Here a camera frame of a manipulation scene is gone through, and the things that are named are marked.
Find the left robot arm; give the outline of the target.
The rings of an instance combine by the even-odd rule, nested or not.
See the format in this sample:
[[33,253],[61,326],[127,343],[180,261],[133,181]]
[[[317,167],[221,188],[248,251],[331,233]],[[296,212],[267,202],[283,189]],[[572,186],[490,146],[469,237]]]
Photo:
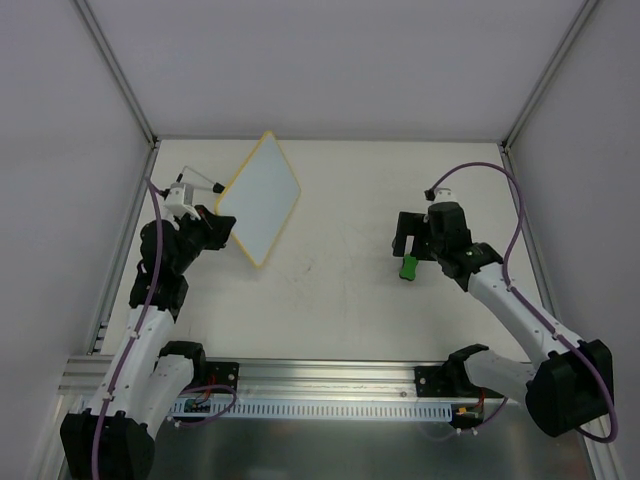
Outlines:
[[185,272],[202,252],[224,248],[235,223],[198,205],[193,215],[141,229],[124,338],[87,406],[60,427],[72,478],[149,476],[170,407],[208,379],[203,345],[170,338],[189,288]]

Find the green whiteboard eraser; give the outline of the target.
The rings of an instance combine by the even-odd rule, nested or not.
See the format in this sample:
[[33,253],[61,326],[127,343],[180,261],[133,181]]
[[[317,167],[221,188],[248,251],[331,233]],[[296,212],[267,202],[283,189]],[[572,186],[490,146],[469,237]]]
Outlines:
[[409,282],[414,281],[416,279],[418,265],[419,260],[416,257],[410,254],[405,255],[399,270],[399,278]]

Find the yellow-framed small whiteboard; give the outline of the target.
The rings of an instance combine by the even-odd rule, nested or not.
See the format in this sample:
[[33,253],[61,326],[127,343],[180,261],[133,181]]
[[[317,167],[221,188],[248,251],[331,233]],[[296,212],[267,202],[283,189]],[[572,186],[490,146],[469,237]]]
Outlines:
[[296,175],[273,132],[265,132],[215,202],[232,216],[231,235],[259,269],[269,257],[301,194]]

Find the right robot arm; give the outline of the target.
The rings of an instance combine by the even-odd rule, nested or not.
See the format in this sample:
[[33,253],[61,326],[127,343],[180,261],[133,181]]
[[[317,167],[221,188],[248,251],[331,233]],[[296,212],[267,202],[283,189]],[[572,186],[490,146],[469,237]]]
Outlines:
[[617,432],[613,358],[600,340],[585,341],[541,310],[509,278],[505,259],[473,241],[463,208],[433,202],[426,213],[402,211],[392,241],[401,279],[412,281],[421,261],[437,263],[463,292],[486,307],[527,355],[523,364],[473,344],[449,355],[428,377],[433,389],[471,396],[490,390],[523,404],[545,434],[579,431],[601,417]]

